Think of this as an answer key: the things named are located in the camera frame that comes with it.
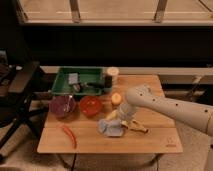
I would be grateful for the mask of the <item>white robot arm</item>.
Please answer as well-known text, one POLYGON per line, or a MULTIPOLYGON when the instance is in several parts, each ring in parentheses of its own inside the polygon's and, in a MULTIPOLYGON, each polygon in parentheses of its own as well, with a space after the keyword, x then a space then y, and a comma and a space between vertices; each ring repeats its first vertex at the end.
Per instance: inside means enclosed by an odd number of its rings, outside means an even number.
POLYGON ((213 137, 213 106, 154 95, 146 85, 129 88, 125 100, 106 119, 130 121, 139 107, 148 108, 213 137))

